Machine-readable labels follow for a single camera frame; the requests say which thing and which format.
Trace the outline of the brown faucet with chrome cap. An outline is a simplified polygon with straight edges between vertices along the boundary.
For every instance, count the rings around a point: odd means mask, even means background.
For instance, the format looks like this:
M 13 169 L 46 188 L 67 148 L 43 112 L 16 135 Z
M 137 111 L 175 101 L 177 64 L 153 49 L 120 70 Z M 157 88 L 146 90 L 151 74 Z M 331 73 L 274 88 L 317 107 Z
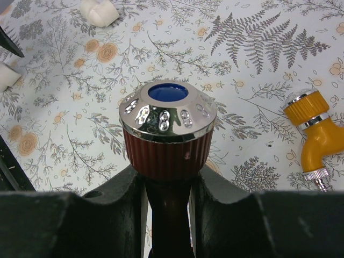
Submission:
M 119 106 L 128 159 L 152 209 L 151 257 L 194 256 L 187 206 L 216 118 L 214 100 L 182 81 L 145 84 Z

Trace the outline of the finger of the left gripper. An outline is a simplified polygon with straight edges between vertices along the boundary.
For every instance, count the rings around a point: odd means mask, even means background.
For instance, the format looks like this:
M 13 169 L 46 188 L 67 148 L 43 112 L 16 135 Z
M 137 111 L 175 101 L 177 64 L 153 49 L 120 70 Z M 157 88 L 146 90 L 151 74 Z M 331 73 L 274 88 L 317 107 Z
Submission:
M 24 58 L 23 52 L 20 48 L 8 37 L 5 31 L 0 27 L 0 34 L 1 34 L 1 46 L 6 50 L 10 51 L 14 55 Z

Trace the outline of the white pipe elbow fitting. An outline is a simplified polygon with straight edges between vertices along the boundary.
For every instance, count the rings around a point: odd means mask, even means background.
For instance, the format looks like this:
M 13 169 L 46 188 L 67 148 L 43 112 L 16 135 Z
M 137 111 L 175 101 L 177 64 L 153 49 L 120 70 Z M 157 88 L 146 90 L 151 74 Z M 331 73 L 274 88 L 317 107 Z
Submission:
M 108 27 L 120 17 L 111 1 L 82 0 L 80 13 L 91 25 L 97 27 Z

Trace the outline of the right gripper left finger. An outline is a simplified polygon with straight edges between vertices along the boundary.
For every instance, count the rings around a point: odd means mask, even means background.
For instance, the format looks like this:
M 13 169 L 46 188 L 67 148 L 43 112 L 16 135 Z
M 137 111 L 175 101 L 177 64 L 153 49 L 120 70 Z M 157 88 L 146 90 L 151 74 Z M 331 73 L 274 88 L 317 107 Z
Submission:
M 1 192 L 1 257 L 142 257 L 143 179 L 128 166 L 73 192 Z

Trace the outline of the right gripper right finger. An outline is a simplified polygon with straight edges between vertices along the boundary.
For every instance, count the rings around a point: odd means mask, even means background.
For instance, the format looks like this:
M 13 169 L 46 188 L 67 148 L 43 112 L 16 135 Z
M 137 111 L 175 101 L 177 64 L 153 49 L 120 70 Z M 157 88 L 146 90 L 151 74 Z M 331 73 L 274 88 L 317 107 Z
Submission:
M 190 196 L 197 257 L 343 257 L 343 192 L 246 192 L 209 167 Z

